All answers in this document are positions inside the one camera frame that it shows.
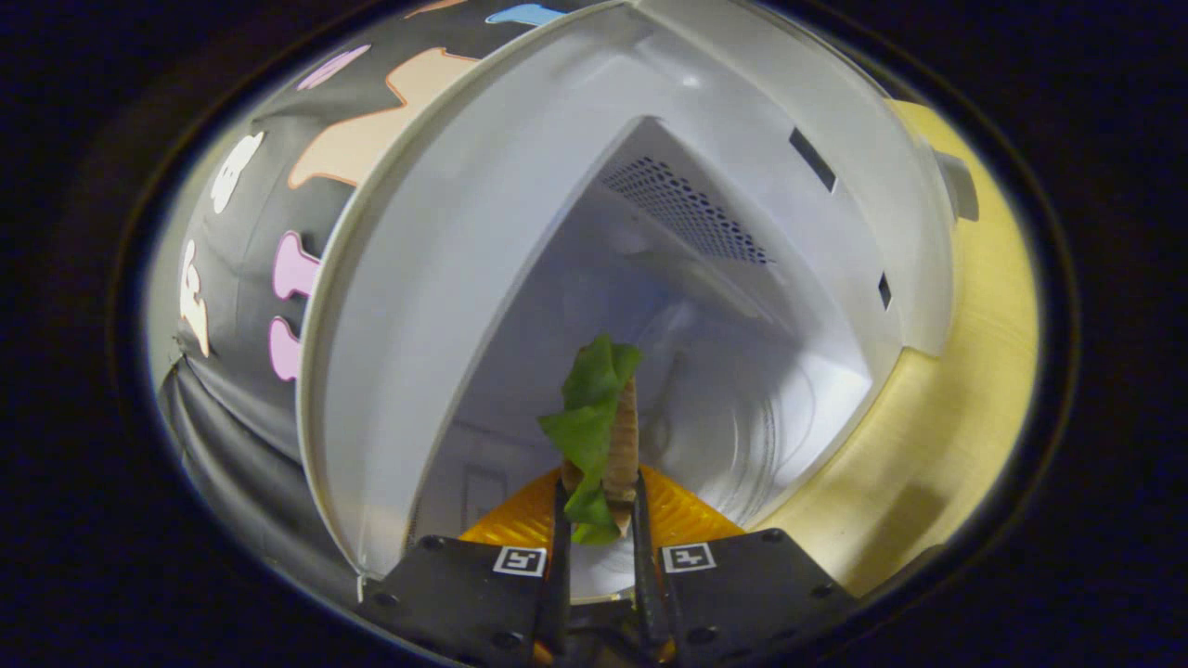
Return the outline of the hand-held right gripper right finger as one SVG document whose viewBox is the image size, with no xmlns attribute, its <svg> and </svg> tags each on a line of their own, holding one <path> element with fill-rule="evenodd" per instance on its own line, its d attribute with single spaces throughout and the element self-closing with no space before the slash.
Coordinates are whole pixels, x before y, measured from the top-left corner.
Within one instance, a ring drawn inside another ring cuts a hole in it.
<svg viewBox="0 0 1188 668">
<path fill-rule="evenodd" d="M 760 663 L 857 609 L 784 530 L 742 532 L 652 467 L 637 490 L 636 613 L 655 663 Z"/>
</svg>

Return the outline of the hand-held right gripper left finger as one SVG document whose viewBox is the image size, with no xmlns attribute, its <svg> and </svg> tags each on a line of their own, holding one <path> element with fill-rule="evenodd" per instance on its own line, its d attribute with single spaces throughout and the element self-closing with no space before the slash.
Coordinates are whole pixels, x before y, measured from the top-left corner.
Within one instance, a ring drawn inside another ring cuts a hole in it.
<svg viewBox="0 0 1188 668">
<path fill-rule="evenodd" d="M 557 472 L 474 527 L 476 541 L 424 535 L 358 612 L 399 639 L 462 664 L 562 664 L 570 620 L 570 538 Z"/>
</svg>

